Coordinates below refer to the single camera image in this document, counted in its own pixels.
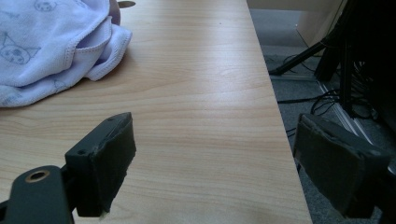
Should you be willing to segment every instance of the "black cable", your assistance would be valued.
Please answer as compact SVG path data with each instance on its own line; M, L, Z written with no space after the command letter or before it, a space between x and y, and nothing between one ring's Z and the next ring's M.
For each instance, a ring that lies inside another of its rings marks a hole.
M325 93L316 96L316 97L312 97L312 98L301 98L301 99L292 99L292 100L282 100L282 101L277 101L277 103L279 105L282 104L298 104L298 103L303 103L303 102L309 102L309 101L314 101L317 99L332 99L334 96L338 96L339 90L331 90L331 91L326 91Z
M296 130L296 128L288 129L288 130L286 130L286 133L289 133L289 132L294 131L294 130Z
M314 70L314 69L312 69L312 68L309 68L308 66L306 66L306 65L304 64L304 62L302 62L302 63L301 63L301 65L302 65L304 68L308 69L309 71L311 71L311 72L315 72L315 70Z
M288 138L294 136L295 134L296 134L296 133L291 133L291 134L289 134L289 135L288 135Z
M288 61L288 59L289 58L292 58L292 57L295 57L295 56L297 56L298 54L293 54L293 55L290 55L290 56L288 56L288 57L286 57L284 60L283 60L283 64L285 64L287 61Z

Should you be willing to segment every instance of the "black object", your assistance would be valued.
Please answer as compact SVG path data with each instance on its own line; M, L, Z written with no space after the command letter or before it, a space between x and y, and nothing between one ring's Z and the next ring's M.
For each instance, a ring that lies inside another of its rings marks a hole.
M134 157L131 113L104 120L65 154L66 165L43 166L17 177L0 223L74 223L110 211Z
M353 118L351 79L354 62L357 58L355 53L358 38L357 30L362 23L362 19L367 15L370 3L369 0L348 0L343 13L328 35L292 60L274 70L270 70L269 74L273 76L282 75L324 49L315 76L320 81L328 81L335 73L338 65L341 64L340 105Z
M381 148L327 119L301 114L293 156L344 217L367 218L378 206L380 223L396 223L396 177Z

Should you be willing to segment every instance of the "white cloth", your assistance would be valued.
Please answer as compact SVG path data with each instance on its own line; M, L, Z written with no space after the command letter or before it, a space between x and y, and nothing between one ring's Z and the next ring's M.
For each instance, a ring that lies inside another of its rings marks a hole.
M30 105L116 67L132 33L112 1L1 1L0 106Z

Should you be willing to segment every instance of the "printed pattern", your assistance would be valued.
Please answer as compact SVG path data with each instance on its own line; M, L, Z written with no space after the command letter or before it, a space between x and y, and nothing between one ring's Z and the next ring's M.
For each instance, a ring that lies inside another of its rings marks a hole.
M23 48L15 44L15 42L5 33L3 43L0 46L0 56L9 63L26 64L30 59L35 57L40 48Z

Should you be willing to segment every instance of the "wood grain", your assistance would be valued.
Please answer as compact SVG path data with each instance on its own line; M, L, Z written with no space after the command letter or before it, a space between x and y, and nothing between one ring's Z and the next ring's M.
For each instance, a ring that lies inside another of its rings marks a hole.
M102 80L0 109L0 201L130 111L137 152L103 222L311 223L246 1L136 0L121 25L133 40Z

